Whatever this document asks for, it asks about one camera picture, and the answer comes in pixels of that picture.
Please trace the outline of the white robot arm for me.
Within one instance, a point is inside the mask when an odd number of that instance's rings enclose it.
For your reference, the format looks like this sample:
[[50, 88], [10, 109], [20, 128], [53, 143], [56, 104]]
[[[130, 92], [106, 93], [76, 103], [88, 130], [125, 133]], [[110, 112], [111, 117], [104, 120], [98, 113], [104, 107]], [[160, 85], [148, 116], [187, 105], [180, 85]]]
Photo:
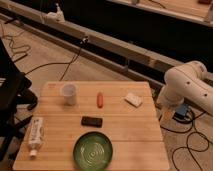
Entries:
[[187, 98], [205, 112], [213, 114], [213, 86], [204, 82], [206, 75], [207, 68], [200, 61], [170, 68], [164, 74], [165, 85], [157, 102], [163, 107], [177, 107]]

